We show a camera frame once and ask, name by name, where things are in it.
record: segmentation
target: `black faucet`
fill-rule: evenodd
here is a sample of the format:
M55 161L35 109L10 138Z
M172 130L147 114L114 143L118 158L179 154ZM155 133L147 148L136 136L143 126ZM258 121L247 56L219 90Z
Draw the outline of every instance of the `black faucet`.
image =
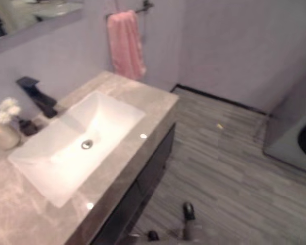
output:
M17 80L16 83L27 93L27 95L32 99L36 106L42 110L47 118L53 118L57 115L57 111L53 108L57 101L38 90L36 87L36 84L39 83L38 80L23 77Z

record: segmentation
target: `white rectangular sink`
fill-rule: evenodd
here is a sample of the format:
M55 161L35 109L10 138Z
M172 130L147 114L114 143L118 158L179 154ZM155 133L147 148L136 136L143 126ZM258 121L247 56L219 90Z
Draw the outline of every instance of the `white rectangular sink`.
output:
M144 116L133 106L95 91L8 159L60 208Z
M63 3L36 11L33 14L42 20L47 20L71 13L82 8L83 4L81 3Z

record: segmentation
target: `floor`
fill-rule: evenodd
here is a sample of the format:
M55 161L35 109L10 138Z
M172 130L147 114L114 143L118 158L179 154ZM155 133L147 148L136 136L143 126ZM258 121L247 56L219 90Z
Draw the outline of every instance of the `floor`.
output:
M263 141L253 141L263 116L175 93L181 99L173 153L132 233L181 236L181 205L191 201L206 245L306 244L306 173L263 155Z

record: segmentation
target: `dark vanity cabinet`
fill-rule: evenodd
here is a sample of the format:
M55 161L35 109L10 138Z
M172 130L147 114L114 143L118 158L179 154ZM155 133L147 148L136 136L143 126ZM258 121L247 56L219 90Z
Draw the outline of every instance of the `dark vanity cabinet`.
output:
M134 222L135 214L144 208L144 199L151 195L166 166L174 139L175 125L169 130L152 157L137 176L91 245L113 245Z

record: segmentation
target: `vase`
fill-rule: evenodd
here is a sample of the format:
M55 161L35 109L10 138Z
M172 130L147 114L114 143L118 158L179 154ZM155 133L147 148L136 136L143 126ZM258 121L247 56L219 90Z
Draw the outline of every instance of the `vase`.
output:
M12 149L19 144L20 140L20 134L12 126L0 123L0 149Z

